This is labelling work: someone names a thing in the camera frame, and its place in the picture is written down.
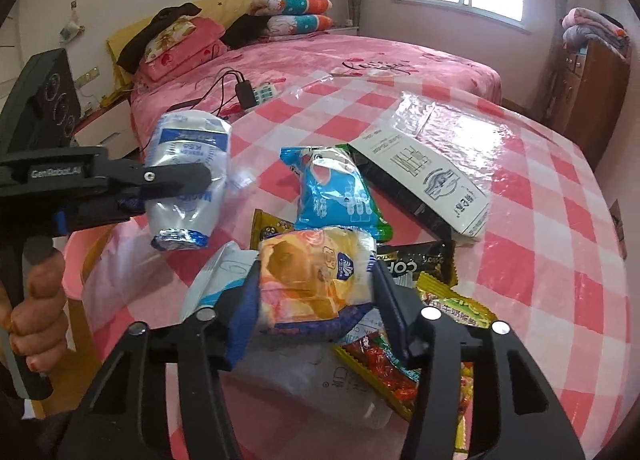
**yellow headboard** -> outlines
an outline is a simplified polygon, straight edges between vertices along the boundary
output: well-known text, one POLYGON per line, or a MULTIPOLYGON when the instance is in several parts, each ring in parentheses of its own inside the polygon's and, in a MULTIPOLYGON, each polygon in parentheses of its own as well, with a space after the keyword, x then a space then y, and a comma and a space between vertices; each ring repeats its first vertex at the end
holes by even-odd
MULTIPOLYGON (((200 0, 194 4, 202 8, 200 15, 215 19, 225 28, 229 28, 242 14, 246 14, 253 0, 200 0)), ((126 86, 131 82, 131 76, 121 67, 116 65, 120 52, 145 26, 151 23, 153 16, 146 17, 129 26, 121 28, 107 39, 107 51, 113 61, 113 72, 116 78, 116 87, 126 86)))

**screw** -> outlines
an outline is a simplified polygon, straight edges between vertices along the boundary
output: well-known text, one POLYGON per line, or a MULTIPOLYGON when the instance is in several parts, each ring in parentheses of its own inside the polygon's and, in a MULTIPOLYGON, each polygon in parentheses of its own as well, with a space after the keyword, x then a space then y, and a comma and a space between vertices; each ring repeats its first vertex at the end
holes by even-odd
POLYGON ((434 306, 428 306, 420 310, 420 315, 429 321, 435 321, 442 317, 442 312, 434 306))
POLYGON ((491 329, 500 335, 508 334, 511 331, 511 327, 504 321, 496 321, 491 325, 491 329))
POLYGON ((202 321, 203 323, 205 321, 211 321, 212 319, 215 319, 215 317, 216 311, 209 307, 201 308, 196 312, 196 319, 198 321, 202 321))
POLYGON ((142 335, 146 332, 146 323, 136 321, 135 323, 129 325, 128 332, 131 335, 142 335))

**checkered tablecloth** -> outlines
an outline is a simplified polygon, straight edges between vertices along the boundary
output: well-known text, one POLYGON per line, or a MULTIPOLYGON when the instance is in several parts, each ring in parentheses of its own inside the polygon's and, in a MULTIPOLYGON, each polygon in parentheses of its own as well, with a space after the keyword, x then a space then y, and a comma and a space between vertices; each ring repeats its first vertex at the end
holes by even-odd
MULTIPOLYGON (((295 219, 298 179, 280 162, 284 145, 349 141, 388 120, 410 90, 473 112, 500 126, 491 174, 486 233, 456 250, 456 287, 511 323, 541 366, 588 455, 613 431, 624 391, 629 330, 626 278, 600 188, 577 147, 547 128, 469 93, 418 80, 315 80, 238 120, 233 166, 259 176, 257 188, 227 206, 210 248, 163 255, 149 243, 146 218, 119 225, 86 283, 83 300, 105 357, 135 320, 177 322, 184 294, 223 243, 247 247, 254 209, 295 219)), ((463 133, 478 147, 483 133, 463 133)), ((433 239, 383 195, 394 243, 433 239)), ((177 381, 169 375, 169 425, 176 458, 186 458, 177 381)), ((350 429, 275 392, 225 380, 225 396, 248 459, 397 458, 406 425, 350 429)))

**wall outlet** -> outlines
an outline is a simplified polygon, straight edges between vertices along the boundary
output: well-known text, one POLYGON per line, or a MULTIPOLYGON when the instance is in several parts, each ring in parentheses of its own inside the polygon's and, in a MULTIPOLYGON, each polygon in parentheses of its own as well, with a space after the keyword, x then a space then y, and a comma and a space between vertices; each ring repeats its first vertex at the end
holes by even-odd
POLYGON ((98 77, 99 75, 100 75, 100 70, 98 69, 98 66, 96 66, 95 68, 92 68, 85 74, 80 75, 80 77, 76 78, 76 80, 74 81, 76 84, 76 90, 79 90, 80 88, 82 88, 83 86, 85 86, 86 84, 94 80, 94 78, 98 77))

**hand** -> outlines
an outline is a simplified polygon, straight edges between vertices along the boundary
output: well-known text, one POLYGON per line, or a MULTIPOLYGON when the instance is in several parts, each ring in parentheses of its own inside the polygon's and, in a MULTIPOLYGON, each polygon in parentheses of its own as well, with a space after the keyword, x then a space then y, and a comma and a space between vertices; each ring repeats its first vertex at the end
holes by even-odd
POLYGON ((14 353, 27 356, 32 372, 48 372, 66 351, 64 272, 65 260, 54 250, 52 256, 31 269, 27 277, 30 297, 13 310, 0 284, 0 323, 10 332, 14 353))

